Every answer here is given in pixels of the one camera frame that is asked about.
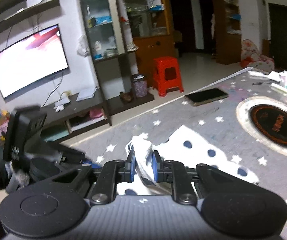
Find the stool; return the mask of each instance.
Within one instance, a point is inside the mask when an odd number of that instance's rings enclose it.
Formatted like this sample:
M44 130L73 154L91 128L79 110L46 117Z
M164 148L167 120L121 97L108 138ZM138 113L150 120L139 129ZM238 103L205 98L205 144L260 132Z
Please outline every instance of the stool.
M153 73L152 87L158 90L160 97L167 95L167 89L178 87L182 93L183 87L178 61L175 57L159 57L154 59L155 69ZM166 70L174 69L175 78L167 80Z

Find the round black mat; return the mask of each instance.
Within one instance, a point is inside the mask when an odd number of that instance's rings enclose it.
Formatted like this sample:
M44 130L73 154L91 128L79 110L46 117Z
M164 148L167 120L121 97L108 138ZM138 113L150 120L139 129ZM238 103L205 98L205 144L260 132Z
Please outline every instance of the round black mat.
M270 105L257 105L249 111L250 120L265 137L287 147L287 112Z

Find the smartphone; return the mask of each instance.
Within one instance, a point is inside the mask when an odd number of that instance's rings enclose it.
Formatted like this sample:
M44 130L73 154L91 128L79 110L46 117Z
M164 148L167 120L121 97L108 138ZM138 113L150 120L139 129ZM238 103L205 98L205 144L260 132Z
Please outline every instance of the smartphone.
M204 105L213 101L227 98L228 96L229 95L226 92L220 90L219 88L212 88L186 95L193 106Z

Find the wall-mounted tv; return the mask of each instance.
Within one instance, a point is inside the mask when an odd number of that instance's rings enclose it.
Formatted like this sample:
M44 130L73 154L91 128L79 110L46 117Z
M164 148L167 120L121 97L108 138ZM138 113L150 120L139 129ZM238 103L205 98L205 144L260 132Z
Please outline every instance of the wall-mounted tv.
M67 68L59 26L51 26L0 52L0 92L6 98Z

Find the white stick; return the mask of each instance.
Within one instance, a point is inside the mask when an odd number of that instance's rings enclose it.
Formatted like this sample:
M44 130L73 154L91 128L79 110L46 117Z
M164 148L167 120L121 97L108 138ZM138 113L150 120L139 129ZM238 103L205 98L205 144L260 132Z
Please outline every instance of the white stick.
M274 88L276 88L276 89L281 90L282 92L287 93L287 88L284 88L284 87L282 87L282 86L279 86L279 85L277 85L277 84L275 84L275 83L272 83L271 86L274 87Z

